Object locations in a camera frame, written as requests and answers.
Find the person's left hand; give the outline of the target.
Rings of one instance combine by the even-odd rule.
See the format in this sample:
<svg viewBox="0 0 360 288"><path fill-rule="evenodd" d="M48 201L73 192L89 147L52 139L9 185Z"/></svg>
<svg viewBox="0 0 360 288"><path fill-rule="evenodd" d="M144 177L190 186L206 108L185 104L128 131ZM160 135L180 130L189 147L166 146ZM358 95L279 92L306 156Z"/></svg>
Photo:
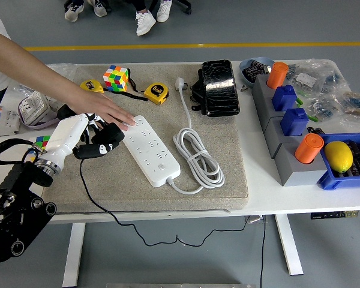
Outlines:
<svg viewBox="0 0 360 288"><path fill-rule="evenodd" d="M99 92L89 92L79 88L78 93L71 96L67 104L77 114L94 113L106 123L116 124L123 131L127 131L129 126L135 125L132 114Z"/></svg>

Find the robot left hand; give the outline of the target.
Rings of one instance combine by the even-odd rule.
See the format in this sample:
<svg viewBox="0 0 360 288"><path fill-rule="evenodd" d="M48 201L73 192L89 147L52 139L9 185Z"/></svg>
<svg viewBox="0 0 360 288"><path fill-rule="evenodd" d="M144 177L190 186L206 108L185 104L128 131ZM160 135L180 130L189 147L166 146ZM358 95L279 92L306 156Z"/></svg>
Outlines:
<svg viewBox="0 0 360 288"><path fill-rule="evenodd" d="M103 125L89 142L88 126ZM50 137L46 152L39 156L38 165L58 170L64 167L65 158L73 154L77 159L98 158L115 149L124 139L124 133L114 124L105 122L96 114L79 114L61 120Z"/></svg>

